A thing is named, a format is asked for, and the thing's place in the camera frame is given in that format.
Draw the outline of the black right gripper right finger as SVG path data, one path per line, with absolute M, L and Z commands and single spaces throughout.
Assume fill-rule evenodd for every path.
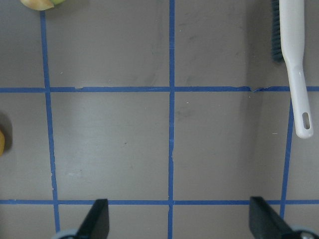
M 262 197 L 250 197 L 249 229 L 255 239 L 298 239 L 299 233 Z

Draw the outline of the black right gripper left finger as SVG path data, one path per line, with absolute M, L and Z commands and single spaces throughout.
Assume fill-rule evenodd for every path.
M 109 207 L 107 199 L 94 202 L 75 234 L 76 239 L 106 239 L 109 234 Z

